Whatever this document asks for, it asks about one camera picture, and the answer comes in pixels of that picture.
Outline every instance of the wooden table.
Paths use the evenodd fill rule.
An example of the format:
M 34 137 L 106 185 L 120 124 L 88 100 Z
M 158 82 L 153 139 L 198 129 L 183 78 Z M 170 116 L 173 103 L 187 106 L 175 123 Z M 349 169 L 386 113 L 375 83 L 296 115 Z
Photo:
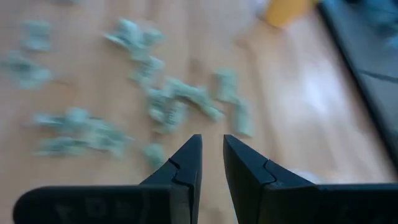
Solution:
M 59 77 L 38 91 L 18 90 L 0 77 L 0 222 L 11 222 L 18 196 L 43 185 L 138 184 L 150 173 L 139 149 L 153 141 L 154 122 L 144 92 L 127 76 L 136 67 L 128 54 L 102 38 L 119 17 L 150 20 L 166 36 L 153 51 L 166 75 L 191 85 L 215 87 L 211 71 L 239 73 L 239 92 L 252 104 L 256 136 L 243 141 L 289 169 L 325 182 L 395 180 L 373 124 L 349 74 L 313 11 L 284 30 L 255 20 L 247 0 L 13 0 L 0 3 L 0 49 L 19 48 L 20 22 L 44 19 L 54 27 L 53 50 L 30 54 Z M 213 123 L 190 110 L 174 134 L 162 136 L 171 156 L 192 134 L 203 135 L 199 223 L 233 223 L 224 174 L 222 135 L 231 133 L 230 105 L 216 103 L 226 118 Z M 137 139 L 119 161 L 89 151 L 81 157 L 35 157 L 50 133 L 27 126 L 33 113 L 90 110 Z

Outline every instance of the black furniture edge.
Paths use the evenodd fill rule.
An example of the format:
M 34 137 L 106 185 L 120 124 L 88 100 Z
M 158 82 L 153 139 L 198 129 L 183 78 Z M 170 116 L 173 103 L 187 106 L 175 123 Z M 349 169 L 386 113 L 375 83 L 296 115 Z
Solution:
M 398 175 L 398 152 L 395 152 L 393 138 L 387 130 L 386 122 L 383 120 L 381 112 L 378 110 L 375 102 L 373 102 L 367 86 L 360 78 L 358 78 L 358 70 L 350 59 L 348 51 L 344 48 L 344 43 L 340 39 L 338 31 L 336 30 L 330 15 L 325 9 L 325 4 L 322 2 L 318 3 L 317 9 L 322 16 L 322 21 L 329 30 L 329 33 L 335 45 L 337 46 L 337 49 L 341 54 L 349 73 L 351 74 L 354 85 L 357 88 L 362 101 L 364 102 L 364 105 L 368 111 L 368 115 L 370 115 L 372 122 L 375 124 L 377 133 L 381 138 L 383 145 L 385 146 L 387 154 L 392 161 L 392 165 L 395 168 L 396 175 Z

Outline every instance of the yellow object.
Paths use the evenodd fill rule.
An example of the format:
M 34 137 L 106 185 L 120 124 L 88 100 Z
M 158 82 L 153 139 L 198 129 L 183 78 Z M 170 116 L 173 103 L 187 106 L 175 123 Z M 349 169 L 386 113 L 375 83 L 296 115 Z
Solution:
M 272 0 L 265 11 L 266 21 L 282 27 L 305 14 L 314 3 L 311 0 Z

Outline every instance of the wooden floor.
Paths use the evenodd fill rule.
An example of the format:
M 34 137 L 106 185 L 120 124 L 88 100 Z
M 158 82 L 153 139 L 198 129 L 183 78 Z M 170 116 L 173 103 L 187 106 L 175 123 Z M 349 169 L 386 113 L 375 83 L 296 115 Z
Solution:
M 395 180 L 348 72 L 313 11 L 284 30 L 253 18 L 248 0 L 1 0 L 0 53 L 19 48 L 20 22 L 53 24 L 53 50 L 30 56 L 59 77 L 39 91 L 18 90 L 0 76 L 0 222 L 11 222 L 13 203 L 42 185 L 138 184 L 150 174 L 139 149 L 153 141 L 146 96 L 127 79 L 128 55 L 101 35 L 119 17 L 152 21 L 166 36 L 153 55 L 164 76 L 214 86 L 213 69 L 239 73 L 239 92 L 252 104 L 256 136 L 243 141 L 289 169 L 312 172 L 324 182 Z M 161 142 L 171 156 L 192 134 L 203 135 L 199 223 L 233 223 L 224 174 L 222 135 L 231 133 L 231 107 L 217 103 L 226 119 L 211 122 L 197 110 Z M 27 127 L 35 112 L 90 110 L 137 139 L 122 161 L 89 152 L 82 157 L 32 155 L 49 134 Z

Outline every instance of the black object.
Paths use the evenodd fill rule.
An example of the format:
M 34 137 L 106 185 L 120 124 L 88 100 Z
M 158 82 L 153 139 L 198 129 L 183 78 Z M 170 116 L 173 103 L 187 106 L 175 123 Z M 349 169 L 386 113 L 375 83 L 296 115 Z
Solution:
M 323 0 L 317 8 L 398 173 L 397 1 L 348 2 Z
M 14 223 L 197 223 L 201 151 L 201 136 L 192 136 L 139 185 L 31 190 L 17 201 Z
M 15 224 L 197 224 L 201 136 L 133 186 L 42 187 L 14 207 Z M 316 185 L 233 136 L 224 164 L 240 224 L 398 223 L 395 184 Z

